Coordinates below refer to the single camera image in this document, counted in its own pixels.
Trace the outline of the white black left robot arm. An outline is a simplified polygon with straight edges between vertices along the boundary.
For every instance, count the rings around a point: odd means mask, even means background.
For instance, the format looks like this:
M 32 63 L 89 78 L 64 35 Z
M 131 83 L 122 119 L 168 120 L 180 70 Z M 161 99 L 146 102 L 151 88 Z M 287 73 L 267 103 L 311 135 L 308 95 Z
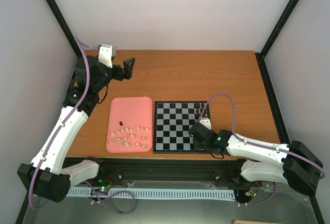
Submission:
M 63 162 L 78 131 L 91 116 L 95 106 L 102 102 L 99 92 L 108 89 L 111 80 L 122 81 L 132 77 L 135 58 L 123 65 L 108 67 L 97 56 L 77 60 L 70 90 L 67 92 L 60 117 L 40 152 L 30 164 L 21 164 L 18 176 L 28 191 L 29 199 L 39 196 L 61 202 L 69 190 L 91 179 L 102 184 L 107 169 L 102 159 L 87 157 L 82 162 L 64 168 Z

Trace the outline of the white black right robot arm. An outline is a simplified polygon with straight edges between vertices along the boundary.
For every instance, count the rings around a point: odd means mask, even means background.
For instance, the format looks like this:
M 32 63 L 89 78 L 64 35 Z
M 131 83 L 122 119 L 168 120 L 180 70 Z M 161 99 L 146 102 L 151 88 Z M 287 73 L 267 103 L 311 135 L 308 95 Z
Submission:
M 325 172 L 321 161 L 300 141 L 291 144 L 253 140 L 228 130 L 215 133 L 209 120 L 189 130 L 195 149 L 211 155 L 245 157 L 240 176 L 246 181 L 269 181 L 290 186 L 298 193 L 313 196 Z

